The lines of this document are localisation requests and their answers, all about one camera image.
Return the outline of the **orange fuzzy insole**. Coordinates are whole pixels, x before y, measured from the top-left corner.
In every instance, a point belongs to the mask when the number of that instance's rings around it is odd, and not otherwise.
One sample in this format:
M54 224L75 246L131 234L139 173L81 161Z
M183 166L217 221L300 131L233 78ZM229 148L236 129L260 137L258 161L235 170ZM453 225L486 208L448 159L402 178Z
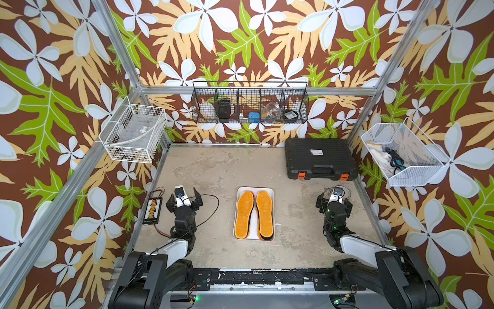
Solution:
M254 206L254 195L245 191L237 201L234 234L237 239L245 239L249 235L250 216Z
M271 240L274 235L273 202L267 191L257 193L256 207L259 237L263 240Z

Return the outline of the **black insole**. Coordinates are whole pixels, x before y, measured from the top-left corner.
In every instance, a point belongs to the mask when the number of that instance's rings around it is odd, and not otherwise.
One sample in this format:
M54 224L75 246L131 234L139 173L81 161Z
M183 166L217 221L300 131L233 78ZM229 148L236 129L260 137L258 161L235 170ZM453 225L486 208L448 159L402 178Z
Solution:
M271 212L261 212L256 209L257 236L262 241L270 242L274 238L274 223Z

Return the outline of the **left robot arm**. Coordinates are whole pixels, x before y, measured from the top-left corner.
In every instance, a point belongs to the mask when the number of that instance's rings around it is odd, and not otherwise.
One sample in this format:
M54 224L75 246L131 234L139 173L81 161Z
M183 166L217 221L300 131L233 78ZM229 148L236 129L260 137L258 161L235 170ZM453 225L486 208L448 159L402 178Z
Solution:
M174 190L166 203L175 215L169 242L150 253L133 251L127 256L108 308L159 308L173 288L192 282L192 262L185 257L194 247L195 216L202 205L197 190L192 197L186 197L182 188Z

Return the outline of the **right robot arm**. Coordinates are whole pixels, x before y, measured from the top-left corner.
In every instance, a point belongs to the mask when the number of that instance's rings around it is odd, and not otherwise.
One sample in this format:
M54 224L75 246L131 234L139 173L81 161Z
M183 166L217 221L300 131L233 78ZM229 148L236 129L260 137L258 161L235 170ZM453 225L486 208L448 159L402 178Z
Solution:
M342 187L321 193L316 208L324 215L323 235L349 258L333 264L338 288L366 288L383 296L392 308L432 308L444 303L439 285L410 247L387 247L360 237L346 224L352 203Z

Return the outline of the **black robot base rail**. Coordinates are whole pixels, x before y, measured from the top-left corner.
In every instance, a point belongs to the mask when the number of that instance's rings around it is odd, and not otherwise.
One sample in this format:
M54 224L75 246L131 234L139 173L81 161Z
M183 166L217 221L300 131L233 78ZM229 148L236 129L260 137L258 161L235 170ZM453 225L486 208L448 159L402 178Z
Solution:
M333 283L333 271L330 268L195 268L188 282L195 284L198 291L210 291L212 290L212 285L246 285L247 287L309 285L316 291L337 289Z

